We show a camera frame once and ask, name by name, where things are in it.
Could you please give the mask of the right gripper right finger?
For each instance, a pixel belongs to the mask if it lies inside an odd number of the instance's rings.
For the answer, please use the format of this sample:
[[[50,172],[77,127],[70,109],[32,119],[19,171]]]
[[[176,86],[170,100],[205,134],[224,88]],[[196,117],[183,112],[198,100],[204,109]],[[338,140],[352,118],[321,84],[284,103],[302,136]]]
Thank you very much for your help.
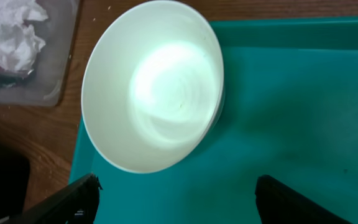
[[[255,196],[263,224],[348,223],[269,175],[262,175],[257,179]]]

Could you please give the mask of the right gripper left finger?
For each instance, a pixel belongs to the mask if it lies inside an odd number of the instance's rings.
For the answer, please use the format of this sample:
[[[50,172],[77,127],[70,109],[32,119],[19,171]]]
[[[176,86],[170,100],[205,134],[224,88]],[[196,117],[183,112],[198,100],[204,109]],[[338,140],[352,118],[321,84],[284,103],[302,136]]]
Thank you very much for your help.
[[[102,186],[96,175],[89,173],[46,198],[20,215],[2,224],[93,224],[99,207]]]

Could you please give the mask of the white bowl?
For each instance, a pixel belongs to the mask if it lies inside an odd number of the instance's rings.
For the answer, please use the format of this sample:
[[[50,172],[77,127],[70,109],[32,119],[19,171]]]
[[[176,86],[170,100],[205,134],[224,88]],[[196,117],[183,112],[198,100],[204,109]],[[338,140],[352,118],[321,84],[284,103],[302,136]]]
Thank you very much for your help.
[[[209,22],[178,1],[148,1],[104,31],[86,66],[81,113],[99,154],[146,174],[189,155],[224,101],[224,62]]]

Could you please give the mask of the white napkin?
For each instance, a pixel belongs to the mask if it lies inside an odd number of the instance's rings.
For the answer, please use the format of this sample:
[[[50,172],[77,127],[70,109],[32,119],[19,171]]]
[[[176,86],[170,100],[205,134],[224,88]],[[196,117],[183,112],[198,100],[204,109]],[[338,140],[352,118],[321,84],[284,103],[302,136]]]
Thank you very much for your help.
[[[45,41],[35,34],[29,21],[48,19],[35,0],[0,0],[0,67],[10,72],[32,69]]]

